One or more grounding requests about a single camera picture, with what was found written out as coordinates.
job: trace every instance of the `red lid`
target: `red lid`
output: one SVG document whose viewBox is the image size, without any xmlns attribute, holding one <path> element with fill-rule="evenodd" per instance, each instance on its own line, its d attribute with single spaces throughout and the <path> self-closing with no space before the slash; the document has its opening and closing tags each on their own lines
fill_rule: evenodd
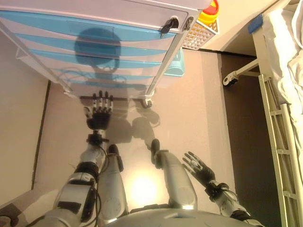
<svg viewBox="0 0 303 227">
<path fill-rule="evenodd" d="M 214 4 L 216 6 L 210 5 L 208 8 L 204 9 L 203 12 L 208 14 L 208 15 L 216 15 L 219 11 L 219 4 L 217 0 L 213 0 Z"/>
</svg>

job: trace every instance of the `white bed frame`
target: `white bed frame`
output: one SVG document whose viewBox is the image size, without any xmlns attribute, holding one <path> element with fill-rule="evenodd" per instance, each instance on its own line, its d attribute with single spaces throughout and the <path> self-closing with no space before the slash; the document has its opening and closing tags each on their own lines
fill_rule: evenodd
<svg viewBox="0 0 303 227">
<path fill-rule="evenodd" d="M 283 9 L 289 2 L 290 0 L 281 0 L 263 14 Z M 262 27 L 252 35 L 257 59 L 231 72 L 223 81 L 232 81 L 229 84 L 232 85 L 241 75 L 259 78 L 274 161 L 282 227 L 303 227 L 303 185 L 288 106 L 279 104 L 271 82 L 273 74 Z M 260 73 L 250 71 L 256 66 L 259 66 Z"/>
</svg>

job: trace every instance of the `hospital bed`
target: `hospital bed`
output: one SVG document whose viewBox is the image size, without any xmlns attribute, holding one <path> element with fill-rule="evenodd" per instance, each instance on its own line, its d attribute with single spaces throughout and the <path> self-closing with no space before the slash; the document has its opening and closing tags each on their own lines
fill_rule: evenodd
<svg viewBox="0 0 303 227">
<path fill-rule="evenodd" d="M 303 227 L 303 51 L 298 24 L 303 7 L 302 0 L 293 3 L 280 0 L 252 21 L 257 59 L 223 80 L 231 86 L 241 75 L 259 78 L 283 227 Z M 251 71 L 257 66 L 260 73 Z"/>
</svg>

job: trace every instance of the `yellow container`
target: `yellow container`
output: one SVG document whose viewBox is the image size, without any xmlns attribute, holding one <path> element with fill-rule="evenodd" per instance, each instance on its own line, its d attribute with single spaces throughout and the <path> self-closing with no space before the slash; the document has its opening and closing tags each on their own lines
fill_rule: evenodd
<svg viewBox="0 0 303 227">
<path fill-rule="evenodd" d="M 210 6 L 202 11 L 198 17 L 198 21 L 209 26 L 216 21 L 219 15 L 219 4 L 217 0 L 213 0 Z"/>
</svg>

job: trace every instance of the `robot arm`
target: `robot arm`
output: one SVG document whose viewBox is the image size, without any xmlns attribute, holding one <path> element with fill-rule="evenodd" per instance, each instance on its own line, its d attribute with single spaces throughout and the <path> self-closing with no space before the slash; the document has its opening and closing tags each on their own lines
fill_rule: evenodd
<svg viewBox="0 0 303 227">
<path fill-rule="evenodd" d="M 54 209 L 44 215 L 35 227 L 78 227 L 81 222 L 90 220 L 98 195 L 98 176 L 106 159 L 103 148 L 107 139 L 102 138 L 113 110 L 113 97 L 108 100 L 99 92 L 93 95 L 92 111 L 84 107 L 87 125 L 93 130 L 87 139 L 87 149 L 82 153 L 75 172 L 69 177 L 59 192 Z"/>
<path fill-rule="evenodd" d="M 186 158 L 183 158 L 183 161 L 189 167 L 185 164 L 183 164 L 183 167 L 205 187 L 205 192 L 210 200 L 218 205 L 223 216 L 244 221 L 254 226 L 263 226 L 258 221 L 251 219 L 250 214 L 239 204 L 236 193 L 230 191 L 227 184 L 218 183 L 212 169 L 201 159 L 192 152 L 185 153 L 185 156 Z"/>
</svg>

